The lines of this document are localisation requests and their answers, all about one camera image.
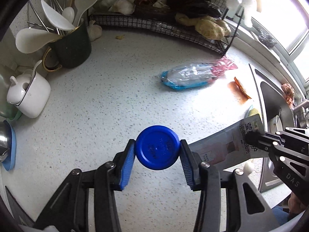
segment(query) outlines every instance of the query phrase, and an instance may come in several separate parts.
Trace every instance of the food crumb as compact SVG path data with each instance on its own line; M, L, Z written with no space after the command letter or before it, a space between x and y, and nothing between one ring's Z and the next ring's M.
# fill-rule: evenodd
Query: food crumb
M124 37L125 37L124 35L116 36L116 39L121 40L121 39L123 39Z

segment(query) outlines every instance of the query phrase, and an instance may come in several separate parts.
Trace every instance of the utensil holder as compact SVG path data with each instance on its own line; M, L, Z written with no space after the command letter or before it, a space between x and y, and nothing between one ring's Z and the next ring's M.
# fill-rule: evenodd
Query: utensil holder
M42 65L48 72L57 71L62 67L75 68L86 61L92 50L85 22L62 38L48 43L48 45L49 48L42 58ZM56 54L59 64L54 67L47 67L45 60L51 50Z

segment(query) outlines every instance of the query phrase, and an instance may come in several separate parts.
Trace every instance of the blue bottle cap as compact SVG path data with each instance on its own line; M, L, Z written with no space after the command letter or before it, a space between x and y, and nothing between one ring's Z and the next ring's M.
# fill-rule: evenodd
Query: blue bottle cap
M146 128L135 143L137 159L152 170L163 170L173 165L179 156L179 149L177 134L162 125Z

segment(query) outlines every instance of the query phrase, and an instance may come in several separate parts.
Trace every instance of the faucet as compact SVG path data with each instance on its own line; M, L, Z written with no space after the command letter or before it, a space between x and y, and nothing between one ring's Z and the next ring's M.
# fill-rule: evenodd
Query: faucet
M294 107L293 113L297 116L300 128L309 128L309 100L301 102Z

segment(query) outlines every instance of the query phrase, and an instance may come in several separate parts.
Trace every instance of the blue plate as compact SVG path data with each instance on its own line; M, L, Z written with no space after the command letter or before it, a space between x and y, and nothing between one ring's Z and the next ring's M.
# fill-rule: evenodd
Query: blue plate
M179 149L177 134L161 125L143 130L135 143L137 159L152 170L163 170L173 165L179 156Z
M6 171L10 171L15 166L15 155L16 155L16 135L13 127L8 121L4 121L4 123L8 124L11 128L12 132L12 147L10 149L9 154L7 155L6 159L2 162L2 165L4 166Z

